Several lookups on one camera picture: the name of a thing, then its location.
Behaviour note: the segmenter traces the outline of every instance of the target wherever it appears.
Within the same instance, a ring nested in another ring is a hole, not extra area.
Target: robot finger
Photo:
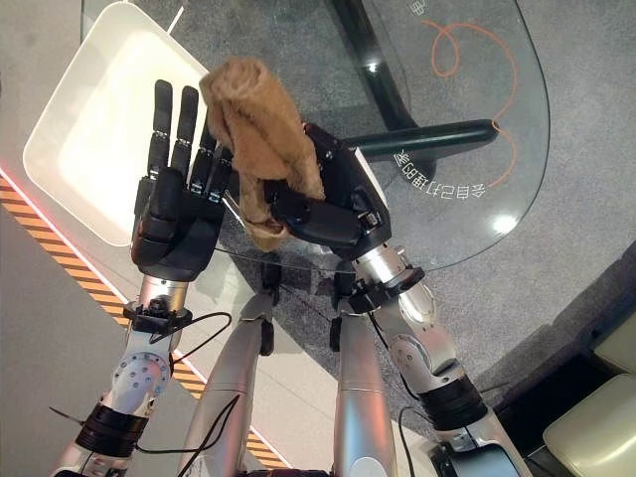
[[[216,147],[217,140],[210,134],[206,121],[201,133],[195,164],[192,166],[192,174],[190,175],[191,192],[199,195],[204,193],[210,171],[212,170],[213,155]]]
[[[177,139],[172,150],[171,167],[181,172],[185,183],[190,168],[192,141],[197,125],[199,107],[199,92],[191,86],[185,86],[181,91],[181,111],[177,125]]]
[[[156,180],[159,171],[168,165],[170,154],[170,123],[172,122],[172,85],[163,79],[155,82],[155,111],[148,151],[148,177]]]

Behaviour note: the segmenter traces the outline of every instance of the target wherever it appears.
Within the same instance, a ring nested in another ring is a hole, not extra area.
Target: cloth
[[[247,232],[263,251],[279,247],[286,227],[271,215],[263,181],[324,200],[313,143],[280,80],[256,58],[229,58],[199,84],[208,106],[208,127],[234,154],[240,179],[240,211]]]

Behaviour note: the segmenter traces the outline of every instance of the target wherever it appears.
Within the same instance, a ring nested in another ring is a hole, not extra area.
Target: round glass tabletop
[[[98,3],[84,2],[85,30]],[[263,59],[306,121],[360,147],[387,197],[393,243],[425,269],[497,242],[539,190],[548,97],[514,0],[206,0],[185,4],[176,22],[165,2],[135,3],[171,22],[209,70],[230,55]],[[233,214],[219,248],[269,259]],[[307,268],[338,261],[295,238],[277,256]]]

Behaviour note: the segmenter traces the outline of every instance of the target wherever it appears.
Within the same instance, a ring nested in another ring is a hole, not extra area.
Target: orange striped tape
[[[25,201],[11,184],[0,175],[0,203],[47,253],[88,293],[115,322],[126,328],[121,300],[82,261],[38,213]],[[175,364],[172,376],[195,398],[201,398],[205,382],[184,363]],[[267,469],[284,469],[287,464],[279,454],[257,434],[249,432],[246,448]]]

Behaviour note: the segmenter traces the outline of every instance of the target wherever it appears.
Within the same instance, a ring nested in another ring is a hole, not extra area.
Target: robotic arm
[[[197,92],[186,86],[168,165],[172,87],[157,81],[154,132],[147,175],[137,190],[131,247],[144,276],[137,301],[124,307],[130,319],[126,348],[112,373],[110,391],[61,457],[54,477],[122,477],[172,374],[171,353],[180,330],[192,322],[184,307],[188,284],[214,252],[232,171],[232,154],[204,127],[187,180],[197,106]],[[340,327],[332,329],[342,354],[333,475],[397,476],[374,340],[362,319],[373,313],[393,362],[433,424],[439,445],[430,458],[438,475],[530,477],[523,458],[463,371],[452,340],[436,323],[434,301],[421,282],[423,271],[408,262],[403,250],[388,246],[389,210],[364,156],[313,124],[307,124],[305,132],[316,148],[326,201],[308,199],[279,182],[268,183],[265,195],[274,216],[295,236],[329,246],[353,263],[358,277],[339,303],[340,320],[334,322]],[[184,454],[182,474],[189,468],[194,472],[195,464],[201,475],[247,475],[237,471],[250,421],[256,359],[271,353],[273,346],[270,315],[280,279],[274,275],[263,281],[264,292],[246,304],[208,380],[186,442],[186,448],[199,448],[192,456]],[[224,410],[228,428],[220,431],[216,445],[207,444]],[[325,475],[268,475],[277,472]]]
[[[124,306],[130,319],[126,347],[103,395],[62,455],[55,477],[126,473],[156,399],[172,375],[171,353],[192,321],[184,308],[188,283],[212,257],[225,207],[221,200],[232,155],[204,127],[187,182],[199,95],[182,91],[177,139],[168,165],[172,86],[155,84],[154,132],[147,175],[139,182],[131,256],[144,274],[137,301]]]
[[[403,249],[387,244],[392,235],[389,211],[364,156],[318,126],[307,124],[305,132],[316,146],[326,202],[303,199],[274,184],[268,196],[271,209],[297,237],[330,246],[352,261],[359,279],[348,303],[341,304],[347,308],[341,312],[341,326],[348,317],[374,314],[392,361],[433,425],[439,446],[430,458],[438,474],[532,476],[498,418],[466,376],[452,339],[436,322],[433,297],[422,283],[423,271],[408,261]],[[369,376],[362,381],[372,381]],[[341,427],[336,429],[336,437],[342,434],[342,442],[357,434],[355,428],[347,428],[346,413],[351,412],[347,399],[341,396],[339,400],[337,425]],[[358,408],[355,412],[358,417],[364,414]],[[355,438],[359,443],[369,440],[368,449],[379,449],[377,441],[383,437],[357,434]],[[357,475],[354,469],[361,455],[352,452],[339,456],[336,449],[336,475]],[[384,460],[378,458],[387,471],[391,464],[386,457]]]

